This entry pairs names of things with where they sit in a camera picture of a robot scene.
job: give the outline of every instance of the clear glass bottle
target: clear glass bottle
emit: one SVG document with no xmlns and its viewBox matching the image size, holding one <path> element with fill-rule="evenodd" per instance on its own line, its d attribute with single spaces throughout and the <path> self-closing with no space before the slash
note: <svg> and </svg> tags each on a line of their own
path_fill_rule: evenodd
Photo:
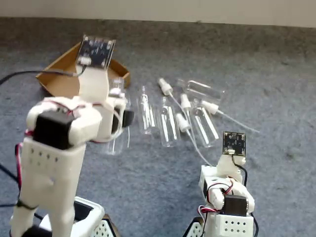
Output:
<svg viewBox="0 0 316 237">
<path fill-rule="evenodd" d="M 211 103 L 219 104 L 225 91 L 217 90 L 210 85 L 203 84 L 196 80 L 185 81 L 178 79 L 177 85 L 182 87 L 183 91 L 195 98 L 202 99 Z"/>
<path fill-rule="evenodd" d="M 162 98 L 162 105 L 158 115 L 161 144 L 164 147 L 174 147 L 180 140 L 180 131 L 176 114 L 169 104 L 167 97 Z"/>
<path fill-rule="evenodd" d="M 137 98 L 138 121 L 143 134 L 154 134 L 158 131 L 156 110 L 152 104 L 146 87 L 142 86 L 140 96 Z"/>
<path fill-rule="evenodd" d="M 197 131 L 197 139 L 202 142 L 204 147 L 211 147 L 219 136 L 211 121 L 211 115 L 199 104 L 198 100 L 194 100 L 191 119 L 194 129 Z"/>
</svg>

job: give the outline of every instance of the black circuit board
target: black circuit board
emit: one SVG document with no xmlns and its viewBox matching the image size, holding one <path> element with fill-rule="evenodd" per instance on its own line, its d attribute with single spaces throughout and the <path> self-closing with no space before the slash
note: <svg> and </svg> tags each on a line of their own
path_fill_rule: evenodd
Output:
<svg viewBox="0 0 316 237">
<path fill-rule="evenodd" d="M 77 56 L 77 64 L 87 67 L 107 69 L 115 45 L 114 39 L 83 36 Z"/>
<path fill-rule="evenodd" d="M 239 132 L 223 132 L 223 154 L 234 150 L 235 156 L 246 156 L 246 134 Z"/>
</svg>

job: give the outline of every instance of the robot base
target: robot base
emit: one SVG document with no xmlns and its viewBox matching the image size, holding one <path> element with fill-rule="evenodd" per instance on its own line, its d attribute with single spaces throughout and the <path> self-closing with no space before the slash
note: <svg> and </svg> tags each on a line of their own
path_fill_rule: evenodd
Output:
<svg viewBox="0 0 316 237">
<path fill-rule="evenodd" d="M 34 225 L 29 228 L 22 237 L 52 237 L 52 232 Z M 111 220 L 104 218 L 89 237 L 120 237 L 120 235 Z"/>
<path fill-rule="evenodd" d="M 201 237 L 203 234 L 203 220 L 200 217 L 196 217 L 188 226 L 183 237 Z"/>
<path fill-rule="evenodd" d="M 74 209 L 75 221 L 71 237 L 120 237 L 117 228 L 99 204 L 75 197 Z M 52 237 L 49 215 L 44 216 L 39 226 L 29 228 L 22 237 Z"/>
</svg>

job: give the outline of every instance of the cardboard box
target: cardboard box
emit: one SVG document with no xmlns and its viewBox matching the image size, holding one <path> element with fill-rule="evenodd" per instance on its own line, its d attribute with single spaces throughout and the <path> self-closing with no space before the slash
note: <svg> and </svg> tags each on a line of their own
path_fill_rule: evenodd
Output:
<svg viewBox="0 0 316 237">
<path fill-rule="evenodd" d="M 56 59 L 45 70 L 60 69 L 67 72 L 76 72 L 75 61 L 80 48 L 80 44 L 76 44 L 66 53 Z M 125 81 L 125 88 L 130 84 L 129 71 L 118 61 L 111 59 L 108 68 L 109 79 L 121 77 Z M 79 80 L 77 77 L 68 77 L 55 74 L 40 73 L 36 76 L 40 84 L 53 96 L 64 96 L 72 98 L 78 95 Z"/>
</svg>

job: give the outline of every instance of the white 3d-printed robot arm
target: white 3d-printed robot arm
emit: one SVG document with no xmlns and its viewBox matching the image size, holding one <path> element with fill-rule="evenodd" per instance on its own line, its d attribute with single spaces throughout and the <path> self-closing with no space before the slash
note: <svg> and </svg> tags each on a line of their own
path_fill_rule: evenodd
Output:
<svg viewBox="0 0 316 237">
<path fill-rule="evenodd" d="M 37 207 L 50 216 L 53 237 L 69 237 L 74 198 L 85 143 L 97 136 L 102 120 L 91 104 L 64 97 L 46 98 L 27 117 L 31 137 L 23 141 L 22 187 L 11 220 L 11 236 L 33 225 Z"/>
<path fill-rule="evenodd" d="M 235 163 L 242 165 L 245 158 L 234 157 Z M 241 183 L 242 176 L 238 167 L 232 161 L 231 155 L 221 155 L 217 166 L 203 165 L 199 186 L 202 190 L 206 189 L 205 201 L 217 210 L 221 210 L 224 206 L 224 194 L 222 190 L 232 187 L 227 194 L 244 196 L 248 200 L 248 212 L 254 211 L 255 202 L 247 188 Z"/>
</svg>

